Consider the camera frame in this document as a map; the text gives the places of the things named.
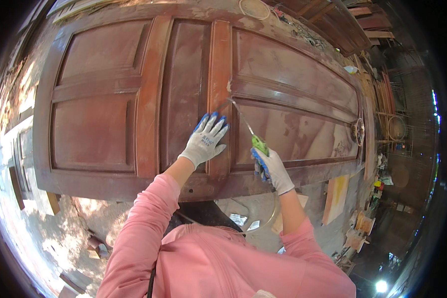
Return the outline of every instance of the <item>person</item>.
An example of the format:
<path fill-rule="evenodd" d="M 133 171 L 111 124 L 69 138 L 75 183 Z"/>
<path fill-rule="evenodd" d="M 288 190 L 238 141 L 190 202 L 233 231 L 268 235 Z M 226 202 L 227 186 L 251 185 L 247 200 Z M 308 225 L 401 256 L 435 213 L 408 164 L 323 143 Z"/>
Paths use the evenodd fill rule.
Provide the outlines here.
<path fill-rule="evenodd" d="M 137 195 L 97 292 L 103 297 L 355 297 L 349 277 L 322 252 L 295 186 L 276 152 L 252 155 L 280 196 L 283 254 L 257 250 L 227 227 L 183 224 L 164 231 L 180 189 L 201 163 L 220 154 L 229 125 L 206 114 L 185 150 Z"/>

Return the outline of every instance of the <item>wood molding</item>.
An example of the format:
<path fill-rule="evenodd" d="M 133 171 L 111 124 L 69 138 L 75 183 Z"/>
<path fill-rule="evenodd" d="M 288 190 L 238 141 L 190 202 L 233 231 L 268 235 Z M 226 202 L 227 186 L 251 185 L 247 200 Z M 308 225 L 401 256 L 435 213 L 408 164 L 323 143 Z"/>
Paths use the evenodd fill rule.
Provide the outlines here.
<path fill-rule="evenodd" d="M 136 111 L 136 172 L 149 178 L 159 173 L 159 111 L 162 76 L 167 44 L 172 28 L 171 16 L 159 15 L 152 21 L 145 47 L 143 84 Z"/>
<path fill-rule="evenodd" d="M 228 21 L 216 20 L 212 22 L 210 37 L 209 81 L 207 112 L 214 112 L 217 107 L 225 104 L 230 96 L 230 83 L 232 80 L 232 27 Z M 231 106 L 227 105 L 219 111 L 220 116 L 226 116 L 231 122 Z M 230 171 L 230 133 L 221 140 L 227 144 L 221 154 L 207 162 L 206 172 L 211 179 L 219 176 L 225 177 Z"/>

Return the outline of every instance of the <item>work glove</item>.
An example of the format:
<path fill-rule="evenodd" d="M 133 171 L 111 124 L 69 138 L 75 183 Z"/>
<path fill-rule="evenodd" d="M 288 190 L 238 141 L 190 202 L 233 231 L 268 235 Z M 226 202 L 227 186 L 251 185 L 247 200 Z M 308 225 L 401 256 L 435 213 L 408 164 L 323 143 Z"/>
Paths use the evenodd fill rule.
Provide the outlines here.
<path fill-rule="evenodd" d="M 199 164 L 219 155 L 227 147 L 225 144 L 217 146 L 217 143 L 224 137 L 230 125 L 224 126 L 227 117 L 222 116 L 214 126 L 217 116 L 218 113 L 213 112 L 210 116 L 206 113 L 202 117 L 184 151 L 178 156 L 178 158 L 181 156 L 188 158 L 194 164 L 194 171 Z"/>
<path fill-rule="evenodd" d="M 295 188 L 278 153 L 270 148 L 268 148 L 268 156 L 256 148 L 252 148 L 250 151 L 252 152 L 252 157 L 259 163 L 258 166 L 261 165 L 264 171 L 261 173 L 256 170 L 255 174 L 263 174 L 262 181 L 268 181 L 269 179 L 278 195 L 287 193 Z"/>

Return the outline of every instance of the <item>reddish-brown wood finish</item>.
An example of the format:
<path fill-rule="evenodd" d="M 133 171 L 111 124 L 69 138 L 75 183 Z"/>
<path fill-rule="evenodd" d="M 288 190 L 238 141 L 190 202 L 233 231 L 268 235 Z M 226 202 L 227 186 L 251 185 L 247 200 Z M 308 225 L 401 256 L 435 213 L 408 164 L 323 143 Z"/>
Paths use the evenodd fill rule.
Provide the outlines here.
<path fill-rule="evenodd" d="M 159 173 L 158 123 L 162 91 L 162 70 L 171 32 L 172 17 L 156 16 L 146 43 L 143 85 L 139 91 L 136 113 L 137 175 L 149 178 Z"/>
<path fill-rule="evenodd" d="M 184 150 L 205 112 L 235 99 L 296 186 L 353 173 L 358 82 L 280 28 L 223 10 L 162 4 L 104 11 L 63 27 L 40 79 L 33 127 L 38 186 L 131 201 Z M 202 164 L 181 201 L 268 192 L 253 175 L 236 109 L 227 149 Z"/>
<path fill-rule="evenodd" d="M 212 113 L 228 102 L 230 96 L 230 82 L 232 80 L 232 27 L 227 21 L 216 20 L 212 23 L 210 39 L 209 83 L 207 111 Z M 227 116 L 228 121 L 230 105 L 219 111 L 221 116 Z M 229 143 L 226 134 L 222 143 Z M 207 162 L 206 171 L 211 179 L 222 179 L 229 173 L 231 150 L 225 150 L 220 155 Z"/>

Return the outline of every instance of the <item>concrete floor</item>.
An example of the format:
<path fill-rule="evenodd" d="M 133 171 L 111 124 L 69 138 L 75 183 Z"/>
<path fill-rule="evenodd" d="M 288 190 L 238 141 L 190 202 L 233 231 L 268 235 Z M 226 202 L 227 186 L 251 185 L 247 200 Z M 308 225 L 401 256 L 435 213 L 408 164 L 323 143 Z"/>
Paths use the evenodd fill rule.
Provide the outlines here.
<path fill-rule="evenodd" d="M 219 1 L 219 4 L 210 0 L 195 1 L 196 5 L 204 7 L 210 7 L 209 3 L 217 6 L 216 8 L 240 13 L 235 3 L 229 5 L 226 1 Z M 105 9 L 118 8 L 116 5 L 111 5 Z M 39 34 L 32 40 L 32 50 L 17 78 L 19 83 L 10 93 L 11 100 L 4 105 L 0 102 L 0 139 L 3 139 L 6 131 L 11 128 L 11 119 L 26 108 L 34 106 L 34 90 L 39 83 L 46 53 L 60 29 L 60 25 L 53 25 L 51 22 L 52 18 L 39 26 Z M 275 24 L 286 26 L 279 21 Z M 333 51 L 330 46 L 327 46 L 327 49 L 328 54 L 335 56 L 337 61 L 345 65 L 345 59 L 339 53 Z M 309 197 L 305 211 L 315 227 L 316 241 L 328 255 L 341 251 L 344 235 L 349 229 L 348 219 L 355 208 L 361 210 L 369 195 L 368 186 L 371 183 L 364 181 L 363 175 L 364 171 L 361 171 L 350 179 L 344 212 L 327 226 L 321 226 L 325 207 L 324 183 L 315 183 L 299 189 L 302 194 Z M 30 276 L 38 281 L 36 288 L 45 296 L 58 296 L 65 286 L 59 278 L 60 273 L 72 274 L 79 271 L 91 278 L 91 282 L 85 285 L 86 294 L 79 297 L 95 297 L 106 269 L 106 260 L 89 258 L 86 249 L 89 230 L 113 246 L 132 203 L 64 195 L 59 201 L 61 211 L 55 216 L 44 215 L 31 200 L 25 200 L 25 209 L 20 211 L 10 176 L 5 176 L 4 184 L 4 190 L 0 189 L 0 222 L 5 235 L 4 240 L 9 247 L 12 247 L 16 258 L 22 262 Z M 224 212 L 229 212 L 232 208 L 247 212 L 249 216 L 247 225 L 255 220 L 260 220 L 263 224 L 274 208 L 274 200 L 271 194 L 265 194 L 221 200 L 218 205 Z M 273 223 L 270 223 L 258 232 L 248 235 L 247 241 L 258 249 L 276 253 L 282 247 L 282 243 L 278 235 L 271 231 L 272 225 Z"/>

